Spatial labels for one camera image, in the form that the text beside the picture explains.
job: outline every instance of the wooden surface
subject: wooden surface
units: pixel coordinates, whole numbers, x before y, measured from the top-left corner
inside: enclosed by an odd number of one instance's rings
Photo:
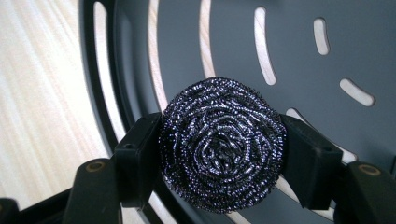
[[[80,57],[78,0],[0,3],[0,197],[20,208],[106,157]]]

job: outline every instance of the slotted plastic plate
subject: slotted plastic plate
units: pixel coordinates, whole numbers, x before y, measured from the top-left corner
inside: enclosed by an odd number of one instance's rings
[[[292,108],[360,160],[390,169],[396,155],[396,2],[115,2],[109,53],[116,59],[112,76],[125,123],[162,110],[199,80],[230,77],[259,91],[278,112]],[[264,77],[270,73],[275,79],[269,85]],[[217,216],[180,203],[197,222]],[[240,214],[253,223],[330,222],[277,189]]]

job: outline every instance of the ventilation slot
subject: ventilation slot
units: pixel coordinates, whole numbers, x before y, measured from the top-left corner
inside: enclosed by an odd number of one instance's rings
[[[275,85],[276,76],[271,65],[267,48],[264,7],[258,7],[254,12],[254,39],[256,41],[257,56],[265,82],[270,86]]]
[[[114,95],[110,68],[108,67],[106,10],[100,3],[94,4],[94,19],[96,60],[98,62],[100,83],[111,125],[117,140],[120,141],[125,135],[125,130],[121,122],[120,111],[117,107],[116,97]]]
[[[375,98],[373,95],[361,89],[348,78],[344,78],[340,81],[340,87],[344,92],[346,92],[346,94],[362,105],[373,106],[375,103]]]
[[[212,52],[210,49],[210,5],[211,0],[202,0],[199,16],[199,43],[201,48],[201,60],[204,67],[205,77],[215,77]]]
[[[148,60],[151,78],[154,85],[157,104],[161,111],[168,106],[165,89],[163,87],[163,77],[161,76],[160,59],[158,56],[158,8],[160,0],[150,0],[148,6]]]
[[[329,40],[327,38],[326,21],[322,18],[314,20],[315,42],[319,54],[327,55],[330,52]]]

